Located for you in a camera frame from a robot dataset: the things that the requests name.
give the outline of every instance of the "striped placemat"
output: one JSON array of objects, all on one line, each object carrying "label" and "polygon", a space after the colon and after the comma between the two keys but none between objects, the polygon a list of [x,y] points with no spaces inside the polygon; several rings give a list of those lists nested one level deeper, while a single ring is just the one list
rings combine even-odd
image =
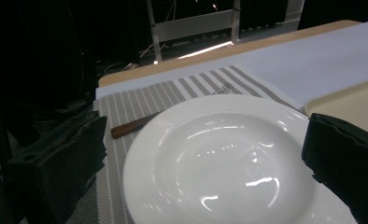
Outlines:
[{"label": "striped placemat", "polygon": [[234,85],[234,94],[262,97],[294,109],[301,108],[273,86],[239,65],[231,65],[201,74],[157,83],[146,88],[123,91],[102,97],[93,109],[107,116],[105,167],[97,174],[96,191],[99,223],[134,223],[123,196],[123,164],[137,133],[114,140],[111,128],[165,110],[195,97],[209,95],[225,82]]}]

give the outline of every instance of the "floor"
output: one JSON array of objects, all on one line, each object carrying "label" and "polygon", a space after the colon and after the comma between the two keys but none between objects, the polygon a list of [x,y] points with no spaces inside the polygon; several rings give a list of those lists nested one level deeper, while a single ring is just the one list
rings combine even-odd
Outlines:
[{"label": "floor", "polygon": [[[298,21],[286,21],[284,23],[277,24],[273,27],[258,28],[256,30],[246,30],[242,31],[240,34],[241,43],[246,43],[248,41],[254,41],[257,39],[266,38],[273,35],[281,35],[288,32],[296,31],[298,27]],[[162,49],[162,57],[166,60],[173,60],[180,56],[186,55],[191,52],[195,52],[200,49],[206,49],[230,40],[229,35],[200,35],[191,39],[184,39],[171,43],[169,46],[165,46]],[[152,64],[155,60],[154,55],[150,51],[140,52],[141,65]],[[107,69],[104,75],[119,72],[125,69],[127,64],[119,64],[119,66],[111,66]],[[12,150],[18,152],[22,150],[21,146],[11,138]],[[69,218],[66,224],[94,224],[97,223],[97,210],[96,210],[96,191],[95,184],[91,186],[85,196],[78,202],[78,207],[74,214]]]}]

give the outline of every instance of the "gray striped placemat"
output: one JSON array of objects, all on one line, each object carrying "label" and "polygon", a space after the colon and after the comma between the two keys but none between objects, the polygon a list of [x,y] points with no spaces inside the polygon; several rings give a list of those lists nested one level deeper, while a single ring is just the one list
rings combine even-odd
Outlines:
[{"label": "gray striped placemat", "polygon": [[146,88],[116,92],[94,101],[94,110],[107,116],[105,167],[96,176],[97,209],[99,223],[134,223],[123,197],[123,164],[137,133],[114,140],[111,128],[134,119],[165,110],[195,97],[217,90],[225,82],[234,85],[234,94],[253,95],[279,102],[291,108],[290,99],[272,86],[268,86],[249,71],[231,65],[194,76],[157,83]]}]

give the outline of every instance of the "chair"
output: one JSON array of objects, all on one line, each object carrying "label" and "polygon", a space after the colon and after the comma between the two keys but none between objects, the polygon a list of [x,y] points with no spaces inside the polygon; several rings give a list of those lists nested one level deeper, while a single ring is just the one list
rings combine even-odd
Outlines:
[{"label": "chair", "polygon": [[238,43],[240,0],[234,0],[233,9],[173,21],[155,22],[151,0],[147,0],[149,23],[156,61],[162,61],[160,42],[190,35],[199,35],[232,28],[233,44]]}]

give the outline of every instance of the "white plate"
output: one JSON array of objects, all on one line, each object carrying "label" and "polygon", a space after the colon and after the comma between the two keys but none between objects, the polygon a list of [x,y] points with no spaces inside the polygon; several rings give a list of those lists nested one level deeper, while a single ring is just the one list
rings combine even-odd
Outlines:
[{"label": "white plate", "polygon": [[[136,137],[125,162],[124,195],[134,222],[300,224],[347,217],[301,159],[307,123],[284,105],[244,95],[201,97],[162,112]],[[321,193],[329,194],[326,200]],[[325,212],[320,205],[330,200],[339,206]]]}]

